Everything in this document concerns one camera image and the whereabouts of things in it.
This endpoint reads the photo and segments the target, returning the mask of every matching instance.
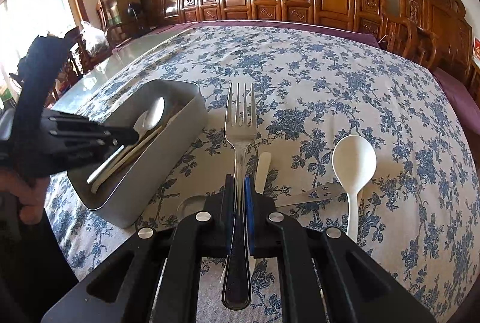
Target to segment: silver screw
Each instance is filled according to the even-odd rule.
[[[342,231],[340,231],[337,227],[329,227],[326,230],[327,236],[333,239],[338,239],[342,236]]]
[[[268,218],[272,222],[281,222],[283,221],[283,214],[281,214],[280,212],[272,212],[268,215]]]
[[[148,239],[149,237],[152,237],[153,235],[153,229],[149,227],[144,227],[143,229],[138,231],[138,237],[141,239]]]
[[[209,214],[208,212],[198,212],[195,215],[195,219],[197,219],[200,222],[207,222],[212,218],[212,215]]]

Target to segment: silver fork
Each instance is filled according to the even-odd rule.
[[[248,230],[245,208],[245,154],[248,146],[257,136],[257,112],[255,95],[251,86],[251,122],[247,121],[247,87],[243,86],[243,118],[240,119],[240,85],[237,85],[237,105],[232,116],[232,92],[230,84],[229,98],[225,117],[225,138],[235,150],[235,198],[233,230],[230,252],[226,257],[225,278],[222,289],[222,302],[230,309],[244,309],[250,304],[251,282],[248,264]]]

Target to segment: plastic bag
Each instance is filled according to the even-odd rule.
[[[85,41],[85,49],[90,57],[95,57],[98,53],[109,48],[109,42],[105,33],[90,25],[87,21],[82,21],[82,38]]]

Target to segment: gray plastic tray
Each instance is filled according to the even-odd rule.
[[[145,83],[107,118],[105,124],[133,126],[140,114],[160,96],[164,96],[167,103],[175,100],[186,106],[134,163],[105,181],[96,194],[92,194],[87,178],[100,163],[67,172],[85,207],[121,228],[132,225],[142,214],[206,124],[207,111],[199,86],[163,79]]]

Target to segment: floral tablecloth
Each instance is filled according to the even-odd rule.
[[[230,82],[245,82],[247,88],[254,84],[259,124],[249,171],[259,153],[272,153],[266,195],[334,182],[335,144],[348,134],[365,137],[378,166],[363,191],[359,244],[438,321],[446,321],[464,300],[479,261],[480,245],[474,242],[480,238],[479,182],[457,117],[427,70],[364,44],[306,31],[202,27],[132,62],[78,112],[102,121],[156,78],[198,83],[207,126],[129,229],[83,207],[65,174],[52,178],[47,213],[78,278],[135,230],[174,226],[184,198],[219,192],[234,165],[224,136],[227,91]],[[345,195],[283,209],[313,229],[346,230]],[[252,303],[241,312],[220,302],[223,264],[203,260],[200,294],[208,296],[199,300],[197,321],[280,322],[275,261],[257,260]]]

